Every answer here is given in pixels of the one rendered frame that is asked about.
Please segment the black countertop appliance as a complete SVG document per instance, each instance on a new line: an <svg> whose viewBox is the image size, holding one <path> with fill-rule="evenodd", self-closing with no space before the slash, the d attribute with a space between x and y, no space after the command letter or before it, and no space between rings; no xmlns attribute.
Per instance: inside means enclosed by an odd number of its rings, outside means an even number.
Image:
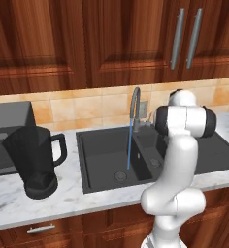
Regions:
<svg viewBox="0 0 229 248"><path fill-rule="evenodd" d="M30 101L0 103L0 175L16 173L16 168L2 141L23 126L35 126Z"/></svg>

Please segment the black double sink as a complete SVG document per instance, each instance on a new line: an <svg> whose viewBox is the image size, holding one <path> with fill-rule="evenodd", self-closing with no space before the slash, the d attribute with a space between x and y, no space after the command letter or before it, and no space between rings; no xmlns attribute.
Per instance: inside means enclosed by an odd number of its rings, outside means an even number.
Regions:
<svg viewBox="0 0 229 248"><path fill-rule="evenodd" d="M83 191L94 193L146 184L163 170L169 139L152 127L76 133ZM220 135L198 140L196 173L229 170L229 143Z"/></svg>

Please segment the grey wall outlet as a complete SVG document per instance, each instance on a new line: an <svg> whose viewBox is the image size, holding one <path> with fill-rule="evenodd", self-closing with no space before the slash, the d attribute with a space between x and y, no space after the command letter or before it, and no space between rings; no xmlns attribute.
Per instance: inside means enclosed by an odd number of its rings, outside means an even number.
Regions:
<svg viewBox="0 0 229 248"><path fill-rule="evenodd" d="M147 101L140 102L139 116L141 118L147 117Z"/></svg>

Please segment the wooden wall cupboard door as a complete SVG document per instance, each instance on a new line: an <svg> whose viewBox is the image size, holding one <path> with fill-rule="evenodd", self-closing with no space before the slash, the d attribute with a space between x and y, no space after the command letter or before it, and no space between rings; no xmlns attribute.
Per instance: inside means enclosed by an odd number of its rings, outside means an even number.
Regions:
<svg viewBox="0 0 229 248"><path fill-rule="evenodd" d="M82 0L0 0L0 95L86 87Z"/></svg>
<svg viewBox="0 0 229 248"><path fill-rule="evenodd" d="M87 83L90 87L180 79L174 45L190 0L82 0Z"/></svg>
<svg viewBox="0 0 229 248"><path fill-rule="evenodd" d="M203 9L199 39L192 66L186 58L192 17ZM229 0L190 0L180 58L180 79L229 78Z"/></svg>

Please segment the wooden drawer front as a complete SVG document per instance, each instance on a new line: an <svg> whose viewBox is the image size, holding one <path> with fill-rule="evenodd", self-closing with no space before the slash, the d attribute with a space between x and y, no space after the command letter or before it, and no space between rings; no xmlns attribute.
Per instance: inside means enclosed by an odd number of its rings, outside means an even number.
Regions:
<svg viewBox="0 0 229 248"><path fill-rule="evenodd" d="M54 224L50 231L27 233L30 228ZM55 219L0 230L5 248L84 248L80 216Z"/></svg>

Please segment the wooden base cupboard front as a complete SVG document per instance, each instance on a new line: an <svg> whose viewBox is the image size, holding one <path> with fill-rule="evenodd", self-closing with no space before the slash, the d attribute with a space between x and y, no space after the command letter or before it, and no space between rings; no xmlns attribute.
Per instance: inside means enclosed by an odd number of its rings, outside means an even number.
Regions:
<svg viewBox="0 0 229 248"><path fill-rule="evenodd" d="M84 248L141 248L153 221L139 204L84 214Z"/></svg>
<svg viewBox="0 0 229 248"><path fill-rule="evenodd" d="M180 228L188 248L229 248L229 187L205 192L207 206Z"/></svg>

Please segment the grey arched sink faucet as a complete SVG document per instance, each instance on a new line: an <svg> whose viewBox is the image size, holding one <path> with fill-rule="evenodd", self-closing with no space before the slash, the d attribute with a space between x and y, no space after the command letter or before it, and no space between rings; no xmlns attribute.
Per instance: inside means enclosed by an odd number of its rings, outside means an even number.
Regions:
<svg viewBox="0 0 229 248"><path fill-rule="evenodd" d="M140 111L140 98L141 98L141 89L136 87L133 91L131 104L130 104L130 121L132 123L132 129L134 132L138 133L140 129L144 126L150 126L150 116L147 121L141 121L139 117Z"/></svg>

